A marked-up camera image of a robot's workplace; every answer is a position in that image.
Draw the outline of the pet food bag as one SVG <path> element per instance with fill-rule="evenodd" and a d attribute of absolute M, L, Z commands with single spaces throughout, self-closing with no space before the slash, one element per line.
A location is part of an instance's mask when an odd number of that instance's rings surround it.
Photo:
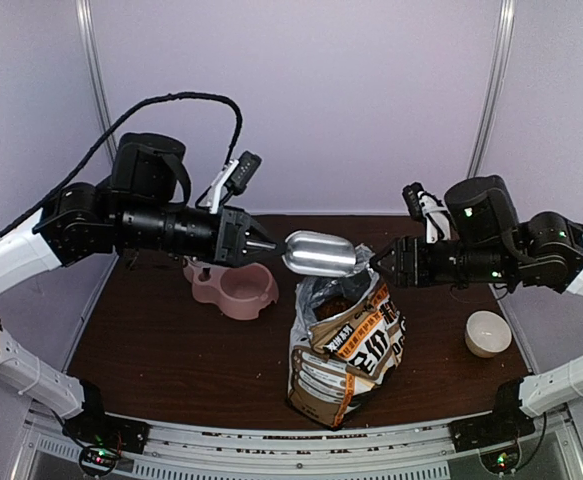
<path fill-rule="evenodd" d="M 355 247 L 352 275 L 306 277 L 295 290 L 289 335 L 287 403 L 309 420 L 338 430 L 400 365 L 406 320 L 385 280 L 370 267 L 373 251 Z M 355 302 L 317 321 L 313 309 L 334 296 Z"/>

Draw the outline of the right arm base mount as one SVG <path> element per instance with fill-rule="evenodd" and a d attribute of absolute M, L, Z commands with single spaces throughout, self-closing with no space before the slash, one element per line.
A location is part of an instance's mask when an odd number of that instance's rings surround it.
<path fill-rule="evenodd" d="M 520 439 L 535 432 L 535 422 L 522 410 L 522 378 L 500 385 L 492 410 L 454 420 L 448 429 L 457 453 L 479 450 L 482 466 L 491 474 L 514 475 L 525 466 Z"/>

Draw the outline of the metal scoop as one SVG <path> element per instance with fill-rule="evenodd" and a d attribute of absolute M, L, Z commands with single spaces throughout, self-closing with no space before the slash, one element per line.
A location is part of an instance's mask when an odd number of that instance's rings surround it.
<path fill-rule="evenodd" d="M 308 230 L 287 236 L 282 261 L 296 274 L 330 278 L 351 274 L 357 262 L 355 247 L 349 240 Z"/>

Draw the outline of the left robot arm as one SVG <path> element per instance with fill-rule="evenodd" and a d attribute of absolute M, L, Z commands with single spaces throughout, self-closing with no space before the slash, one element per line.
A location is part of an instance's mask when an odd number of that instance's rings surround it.
<path fill-rule="evenodd" d="M 162 251 L 222 267 L 242 267 L 279 255 L 284 247 L 247 212 L 227 206 L 244 192 L 261 164 L 244 152 L 225 164 L 210 205 L 193 208 L 172 200 L 190 197 L 180 141 L 152 133 L 120 139 L 112 172 L 97 185 L 78 182 L 43 201 L 14 230 L 0 236 L 0 295 L 41 273 L 71 266 L 94 254 L 127 249 Z M 0 322 L 0 378 L 45 404 L 94 444 L 115 433 L 99 389 L 68 377 L 23 349 Z"/>

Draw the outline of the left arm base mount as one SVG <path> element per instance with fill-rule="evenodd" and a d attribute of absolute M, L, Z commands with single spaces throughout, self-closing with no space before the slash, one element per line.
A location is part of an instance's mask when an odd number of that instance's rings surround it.
<path fill-rule="evenodd" d="M 124 460 L 124 453 L 144 452 L 150 427 L 143 421 L 107 414 L 100 389 L 85 380 L 79 385 L 84 394 L 82 412 L 57 420 L 62 433 L 80 449 L 77 462 L 82 472 L 101 478 L 113 472 Z"/>

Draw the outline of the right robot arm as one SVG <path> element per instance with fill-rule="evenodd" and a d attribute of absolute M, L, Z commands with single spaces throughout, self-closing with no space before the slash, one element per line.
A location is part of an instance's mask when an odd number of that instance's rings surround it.
<path fill-rule="evenodd" d="M 473 177 L 426 206 L 419 183 L 404 188 L 411 217 L 424 237 L 393 239 L 371 268 L 397 288 L 471 284 L 547 287 L 583 297 L 583 224 L 552 211 L 522 222 L 504 180 Z"/>

